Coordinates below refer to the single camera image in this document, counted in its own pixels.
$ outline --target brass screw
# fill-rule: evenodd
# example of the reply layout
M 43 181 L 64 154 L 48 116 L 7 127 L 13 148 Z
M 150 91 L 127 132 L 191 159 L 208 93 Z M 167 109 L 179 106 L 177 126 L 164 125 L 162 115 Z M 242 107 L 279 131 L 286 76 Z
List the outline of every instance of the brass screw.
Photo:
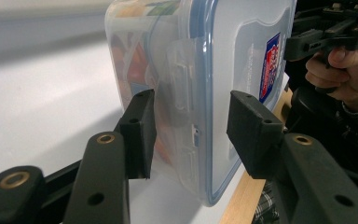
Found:
M 15 180 L 13 182 L 10 182 L 10 179 L 14 177 L 19 177 L 20 179 Z M 5 176 L 0 182 L 0 188 L 1 189 L 14 189 L 23 183 L 27 182 L 27 180 L 30 178 L 30 173 L 25 171 L 15 172 L 11 175 Z
M 310 140 L 308 137 L 304 137 L 301 135 L 297 135 L 294 137 L 295 142 L 299 143 L 303 146 L 310 146 L 312 145 L 312 140 Z
M 103 134 L 97 138 L 99 144 L 108 144 L 115 140 L 115 136 L 112 134 Z

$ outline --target finger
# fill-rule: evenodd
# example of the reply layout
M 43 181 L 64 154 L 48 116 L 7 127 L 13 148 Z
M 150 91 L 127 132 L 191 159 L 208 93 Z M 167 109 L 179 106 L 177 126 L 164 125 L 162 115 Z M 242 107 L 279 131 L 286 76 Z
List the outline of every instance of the finger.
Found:
M 328 57 L 328 61 L 335 68 L 358 66 L 358 50 L 349 51 L 344 48 L 333 49 Z
M 332 82 L 345 82 L 350 79 L 350 75 L 340 69 L 334 67 L 326 68 L 325 63 L 321 61 L 321 57 L 316 55 L 306 63 L 308 71 L 315 76 Z
M 330 81 L 330 80 L 326 80 L 320 77 L 315 76 L 314 74 L 308 72 L 305 75 L 305 79 L 310 82 L 312 85 L 314 85 L 315 87 L 319 87 L 319 88 L 333 88 L 333 87 L 339 87 L 341 85 L 341 82 L 336 82 L 336 81 Z

